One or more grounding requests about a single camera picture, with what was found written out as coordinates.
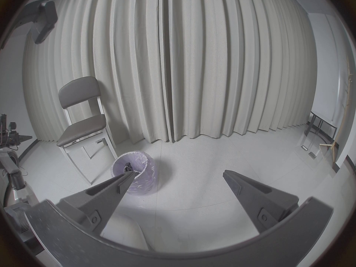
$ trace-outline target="gray chair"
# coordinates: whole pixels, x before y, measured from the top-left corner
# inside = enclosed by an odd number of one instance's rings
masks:
[[[68,162],[73,163],[79,174],[90,185],[92,182],[89,181],[88,178],[80,171],[78,166],[70,157],[69,152],[79,148],[82,148],[86,152],[84,149],[85,145],[91,144],[94,141],[105,139],[114,158],[116,159],[118,157],[114,150],[115,144],[111,141],[112,136],[109,127],[107,127],[106,124],[106,118],[104,115],[103,106],[100,101],[100,96],[101,92],[99,83],[96,78],[92,76],[74,79],[73,81],[64,85],[58,92],[60,105],[65,110],[65,116],[69,123],[69,127],[67,127],[67,129],[57,141],[57,146],[61,149]],[[82,103],[92,98],[97,98],[101,114],[76,123],[72,123],[69,117],[68,107]]]

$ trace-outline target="floor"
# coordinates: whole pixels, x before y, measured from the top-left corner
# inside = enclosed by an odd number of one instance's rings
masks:
[[[125,214],[140,225],[148,244],[161,252],[212,250],[258,235],[247,214],[224,181],[225,169],[295,194],[299,204],[326,179],[335,176],[331,151],[305,126],[277,131],[233,133],[213,139],[201,135],[170,143],[129,140],[117,145],[117,154],[141,150],[156,162],[157,191],[143,196],[125,194],[113,216]],[[305,145],[308,151],[301,148]],[[94,185],[110,178],[114,161],[103,143],[79,149],[72,158]],[[312,151],[316,159],[308,154]],[[39,201],[57,203],[89,187],[54,142],[39,142],[20,163],[26,182]]]

